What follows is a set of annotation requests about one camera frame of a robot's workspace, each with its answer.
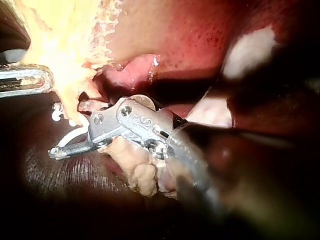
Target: white fat nodule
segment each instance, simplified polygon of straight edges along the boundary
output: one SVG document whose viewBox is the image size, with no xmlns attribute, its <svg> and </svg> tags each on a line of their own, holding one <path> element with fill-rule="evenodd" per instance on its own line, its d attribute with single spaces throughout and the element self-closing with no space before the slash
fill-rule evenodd
<svg viewBox="0 0 320 240">
<path fill-rule="evenodd" d="M 241 36 L 231 46 L 225 58 L 222 74 L 228 80 L 240 80 L 257 67 L 272 59 L 272 51 L 279 44 L 272 26 Z"/>
<path fill-rule="evenodd" d="M 212 88 L 193 107 L 186 119 L 189 122 L 221 128 L 230 128 L 232 126 L 231 113 L 227 107 L 227 98 L 214 96 Z"/>
<path fill-rule="evenodd" d="M 320 94 L 320 78 L 308 79 L 304 82 L 304 85 L 316 94 Z"/>
</svg>

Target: metal screw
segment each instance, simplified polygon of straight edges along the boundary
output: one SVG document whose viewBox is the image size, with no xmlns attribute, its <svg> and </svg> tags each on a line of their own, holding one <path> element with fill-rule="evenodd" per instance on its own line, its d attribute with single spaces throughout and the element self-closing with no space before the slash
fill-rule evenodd
<svg viewBox="0 0 320 240">
<path fill-rule="evenodd" d="M 104 116 L 101 113 L 99 113 L 94 117 L 93 121 L 96 125 L 101 125 L 102 122 L 104 121 Z"/>
<path fill-rule="evenodd" d="M 130 106 L 125 106 L 121 109 L 121 115 L 126 117 L 132 113 L 132 108 Z"/>
</svg>

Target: metal jaw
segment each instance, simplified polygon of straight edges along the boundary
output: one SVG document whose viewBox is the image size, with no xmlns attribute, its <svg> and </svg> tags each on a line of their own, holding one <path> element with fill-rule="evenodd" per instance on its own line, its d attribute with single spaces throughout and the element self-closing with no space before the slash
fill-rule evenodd
<svg viewBox="0 0 320 240">
<path fill-rule="evenodd" d="M 45 66 L 0 65 L 0 98 L 48 93 L 53 86 L 53 74 Z"/>
<path fill-rule="evenodd" d="M 114 137 L 122 136 L 153 157 L 164 160 L 168 156 L 168 136 L 175 125 L 184 123 L 170 110 L 156 109 L 154 102 L 144 95 L 121 97 L 113 106 L 94 100 L 81 104 L 82 110 L 92 112 L 86 141 L 58 145 L 49 150 L 51 158 L 61 160 L 92 152 L 111 144 Z"/>
</svg>

